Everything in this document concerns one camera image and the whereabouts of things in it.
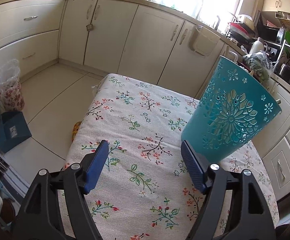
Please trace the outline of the floral white tablecloth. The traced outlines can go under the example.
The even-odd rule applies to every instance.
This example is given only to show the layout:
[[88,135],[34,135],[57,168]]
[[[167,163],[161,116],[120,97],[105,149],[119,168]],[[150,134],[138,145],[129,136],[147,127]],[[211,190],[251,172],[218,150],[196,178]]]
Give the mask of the floral white tablecloth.
[[65,165],[108,157],[86,203],[103,239],[185,239],[204,201],[181,157],[181,132],[198,100],[108,74],[94,89]]

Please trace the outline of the green vegetables plastic bag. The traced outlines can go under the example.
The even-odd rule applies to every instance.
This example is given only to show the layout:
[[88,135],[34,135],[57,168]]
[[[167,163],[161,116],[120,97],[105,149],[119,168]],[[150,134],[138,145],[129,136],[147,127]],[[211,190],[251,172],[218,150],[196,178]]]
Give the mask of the green vegetables plastic bag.
[[264,51],[244,55],[243,63],[249,67],[250,70],[254,71],[254,75],[260,83],[267,82],[274,69],[273,63],[268,59]]

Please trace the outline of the turquoise perforated plastic basket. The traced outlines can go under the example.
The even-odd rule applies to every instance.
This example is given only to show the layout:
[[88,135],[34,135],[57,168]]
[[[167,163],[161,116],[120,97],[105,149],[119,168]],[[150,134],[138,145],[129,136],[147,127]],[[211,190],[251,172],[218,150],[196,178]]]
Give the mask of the turquoise perforated plastic basket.
[[181,139],[211,163],[218,163],[247,144],[280,112],[280,105],[263,85],[221,56]]

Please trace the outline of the floral plastic bag bin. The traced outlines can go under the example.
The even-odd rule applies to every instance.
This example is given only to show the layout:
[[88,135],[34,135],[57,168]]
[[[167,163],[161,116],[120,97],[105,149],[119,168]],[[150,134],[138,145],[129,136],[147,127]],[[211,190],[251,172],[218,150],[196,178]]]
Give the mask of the floral plastic bag bin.
[[24,98],[20,82],[19,61],[12,59],[0,67],[0,97],[7,112],[24,108]]

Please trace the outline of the white hanging door bin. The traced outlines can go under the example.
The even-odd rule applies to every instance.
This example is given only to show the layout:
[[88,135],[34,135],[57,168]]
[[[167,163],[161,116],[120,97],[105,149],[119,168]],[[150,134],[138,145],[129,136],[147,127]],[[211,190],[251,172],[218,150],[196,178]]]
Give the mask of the white hanging door bin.
[[192,30],[189,48],[202,56],[210,56],[219,40],[218,34],[202,25],[196,25]]

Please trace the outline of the black microwave oven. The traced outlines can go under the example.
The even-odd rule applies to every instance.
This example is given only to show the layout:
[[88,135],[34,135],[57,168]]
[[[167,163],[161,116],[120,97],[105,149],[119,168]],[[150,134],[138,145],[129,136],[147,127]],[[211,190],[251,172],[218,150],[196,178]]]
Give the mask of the black microwave oven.
[[258,36],[265,41],[280,45],[283,43],[285,29],[282,27],[271,27],[265,24],[262,13],[260,11],[257,12],[257,16],[255,18],[255,26]]

